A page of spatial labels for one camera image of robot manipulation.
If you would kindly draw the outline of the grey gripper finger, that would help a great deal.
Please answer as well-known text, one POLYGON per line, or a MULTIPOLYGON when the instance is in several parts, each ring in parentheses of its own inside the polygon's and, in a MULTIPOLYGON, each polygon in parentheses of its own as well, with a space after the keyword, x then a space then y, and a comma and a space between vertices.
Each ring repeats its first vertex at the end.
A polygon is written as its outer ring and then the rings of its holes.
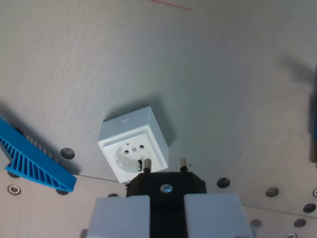
POLYGON ((252 238, 253 232, 235 193, 184 196, 189 238, 252 238))
POLYGON ((86 237, 149 238, 150 197, 97 199, 86 237))

